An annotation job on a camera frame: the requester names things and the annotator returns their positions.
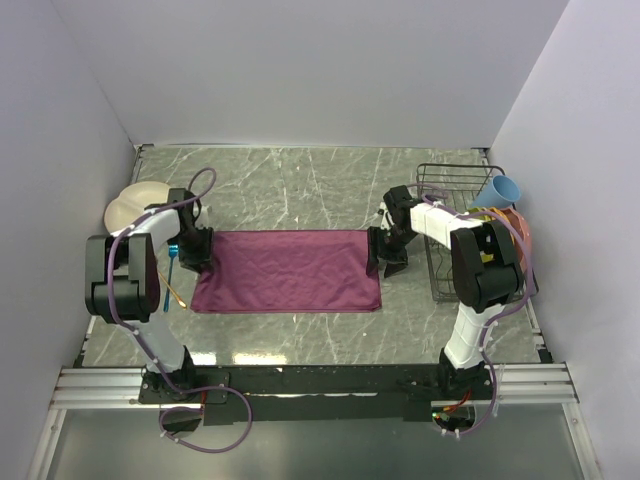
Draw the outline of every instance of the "marble countertop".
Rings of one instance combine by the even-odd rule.
[[[215,230],[365,229],[379,222],[382,195],[413,182],[418,164],[441,164],[446,174],[447,164],[483,161],[476,150],[149,147],[136,177],[182,187],[203,166],[215,167],[218,182],[203,198]],[[436,362],[457,304],[433,301],[424,243],[416,239],[408,250],[409,268],[381,279],[383,307],[373,313],[207,315],[172,301],[166,316],[197,364]],[[188,303],[197,277],[176,267],[172,285]],[[168,270],[166,249],[158,268]],[[488,352],[496,362],[539,361],[526,311],[499,323]],[[95,322],[85,366],[143,364],[122,332]]]

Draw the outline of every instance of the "black metal rack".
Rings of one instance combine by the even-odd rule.
[[[495,165],[461,165],[442,163],[421,163],[416,171],[416,182],[434,185],[447,193],[441,200],[458,212],[469,210],[473,200],[493,175],[504,175],[504,170]],[[418,193],[442,193],[429,188],[418,187]],[[431,293],[435,302],[457,302],[458,296],[453,288],[451,253],[443,245],[429,237],[424,237],[427,253]],[[535,293],[538,285],[535,282]],[[522,298],[516,294],[513,301]]]

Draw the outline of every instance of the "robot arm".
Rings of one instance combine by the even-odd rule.
[[[169,190],[166,204],[188,198],[193,198],[191,192],[174,188]],[[159,205],[151,205],[148,209],[155,207]],[[184,268],[198,273],[212,268],[213,230],[196,228],[196,219],[193,204],[161,211],[125,237],[116,252],[114,291],[118,315],[135,328],[135,335],[143,338],[165,370],[175,375],[177,384],[185,383],[187,370],[192,365],[188,351],[173,336],[163,316],[156,313],[160,303],[156,254],[165,243],[178,244],[179,260]],[[107,323],[115,323],[108,302],[107,259],[119,233],[93,236],[86,245],[85,303],[91,314],[102,316]],[[131,330],[117,327],[138,346]],[[152,358],[147,356],[146,363],[149,372],[158,374]]]
[[[461,219],[424,203],[413,198],[406,186],[389,190],[378,212],[381,226],[368,230],[368,273],[377,269],[379,260],[387,262],[385,278],[405,269],[406,246],[418,234],[451,250],[460,306],[443,355],[456,371],[476,367],[483,361],[479,343],[485,323],[502,312],[523,285],[509,231],[498,221]],[[483,254],[490,260],[484,261]]]

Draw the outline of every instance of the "maroon cloth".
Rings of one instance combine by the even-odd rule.
[[[378,273],[367,276],[364,230],[216,232],[215,269],[200,275],[200,313],[372,312]]]

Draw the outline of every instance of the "blue cup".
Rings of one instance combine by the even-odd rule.
[[[471,204],[474,207],[507,208],[520,200],[520,189],[516,182],[506,175],[491,177],[489,183],[482,189]]]

